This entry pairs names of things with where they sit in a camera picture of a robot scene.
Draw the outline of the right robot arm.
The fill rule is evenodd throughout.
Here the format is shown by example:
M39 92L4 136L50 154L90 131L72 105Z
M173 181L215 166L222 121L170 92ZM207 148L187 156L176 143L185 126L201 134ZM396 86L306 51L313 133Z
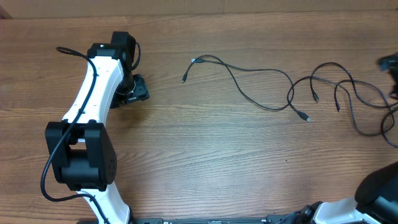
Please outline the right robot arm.
M326 62L314 69L307 78L310 80L310 90L315 101L319 100L313 89L315 72L325 66L334 65L341 68L348 75L347 80L335 83L339 88L341 83L351 83L354 93L363 104L386 109L387 114L381 121L380 132L385 141L396 148L388 137L390 131L397 123L394 114L397 112L397 103L388 103L386 96L380 92L384 101L383 106L372 105L364 101L358 94L355 80L350 72L342 65L335 62ZM292 212L279 221L280 223L397 223L397 163L390 164L379 170L370 173L357 188L354 197L345 198L337 202L316 202L303 207L300 211Z

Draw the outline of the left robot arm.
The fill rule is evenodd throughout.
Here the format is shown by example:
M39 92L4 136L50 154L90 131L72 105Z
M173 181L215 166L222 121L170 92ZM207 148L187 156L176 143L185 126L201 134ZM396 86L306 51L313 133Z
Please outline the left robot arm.
M110 43L94 43L86 54L66 47L57 51L85 59L87 71L71 108L45 129L49 158L41 193L51 202L85 199L96 223L135 223L116 187L117 157L106 120L111 109L150 97L142 76L133 72L141 47L128 32L115 31Z

